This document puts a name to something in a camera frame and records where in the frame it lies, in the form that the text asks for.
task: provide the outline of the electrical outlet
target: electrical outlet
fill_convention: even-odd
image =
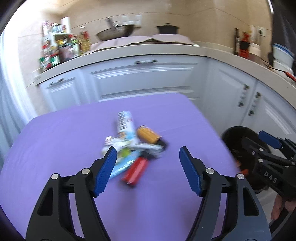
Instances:
[[[266,36],[266,29],[263,27],[257,27],[257,33],[258,33],[258,35],[265,37]]]

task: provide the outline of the white container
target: white container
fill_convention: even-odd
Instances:
[[[66,33],[71,33],[70,17],[62,18],[61,24],[66,26]]]
[[[293,72],[293,70],[292,70],[291,68],[289,68],[287,65],[282,64],[282,63],[280,63],[280,62],[278,62],[278,61],[276,61],[276,60],[274,60],[273,63],[274,63],[274,66],[273,66],[273,67],[274,67],[275,69],[272,69],[272,70],[273,70],[275,73],[277,73],[278,75],[282,76],[282,77],[283,77],[285,80],[287,80],[288,82],[290,82],[290,83],[294,83],[294,81],[291,80],[288,76],[286,76],[286,74],[285,74],[284,72],[276,70],[276,69],[283,70],[283,71],[286,71],[286,72],[288,72],[288,73],[294,75],[294,72]]]
[[[249,53],[255,54],[260,57],[261,56],[260,46],[258,44],[250,43]]]
[[[287,65],[289,68],[292,68],[293,61],[294,61],[294,54],[284,46],[281,46],[278,44],[274,44],[273,49],[274,49],[273,50],[274,58],[278,62]]]

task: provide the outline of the purple table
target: purple table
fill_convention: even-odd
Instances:
[[[116,135],[117,113],[128,110],[136,127],[147,125],[169,143],[151,161],[138,186],[110,180],[95,199],[112,241],[185,240],[201,198],[191,191],[179,161],[185,145],[220,174],[238,169],[218,135],[199,110],[181,94],[157,94],[82,105],[31,120],[13,144],[0,174],[0,205],[25,237],[36,201],[52,173],[74,175],[101,157],[106,136]],[[222,196],[215,235],[225,211]],[[77,235],[83,236],[74,195],[70,196]]]

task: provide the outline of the white countertop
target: white countertop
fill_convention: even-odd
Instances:
[[[67,71],[106,60],[140,55],[180,54],[210,57],[236,67],[276,91],[296,109],[296,88],[267,68],[229,52],[181,44],[140,44],[101,50],[69,60],[35,78],[35,85]]]

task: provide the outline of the beige wall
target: beige wall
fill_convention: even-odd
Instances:
[[[56,2],[44,11],[46,1]],[[133,20],[142,14],[142,27],[133,35],[157,34],[155,26],[171,23],[178,26],[179,33],[192,41],[212,42],[233,47],[234,28],[248,31],[249,26],[266,28],[262,39],[262,57],[267,60],[271,50],[271,15],[267,0],[27,0],[14,17],[20,19],[17,29],[18,52],[26,90],[37,114],[48,112],[39,87],[31,73],[39,67],[41,56],[41,26],[44,20],[59,22],[69,16],[72,32],[86,25],[92,43],[98,42],[96,33],[107,29],[105,18],[121,20],[128,15]]]
[[[192,41],[213,42],[233,47],[234,29],[248,32],[251,25],[266,28],[262,39],[262,57],[267,60],[271,42],[271,15],[267,0],[76,0],[63,14],[71,20],[72,32],[86,25],[92,43],[95,36],[107,29],[105,18],[133,19],[142,14],[142,28],[132,35],[157,34],[155,26],[169,22],[180,27],[179,33]]]
[[[72,32],[79,33],[79,27],[85,25],[92,43],[99,39],[98,32],[108,28],[105,19],[112,17],[120,21],[127,15],[130,20],[136,14],[142,14],[142,27],[132,35],[151,36],[158,33],[155,26],[171,23],[180,27],[179,33],[187,35],[187,2],[188,0],[78,0],[63,16],[69,16]]]
[[[213,42],[233,48],[234,28],[240,34],[249,27],[266,28],[262,38],[262,58],[271,51],[271,15],[267,0],[189,0],[191,40]]]
[[[41,90],[34,85],[32,72],[39,68],[41,57],[42,22],[49,20],[59,22],[61,17],[45,13],[39,0],[27,0],[16,11],[13,18],[17,18],[19,25],[16,29],[18,40],[19,62],[24,84],[32,104],[38,115],[49,112]]]

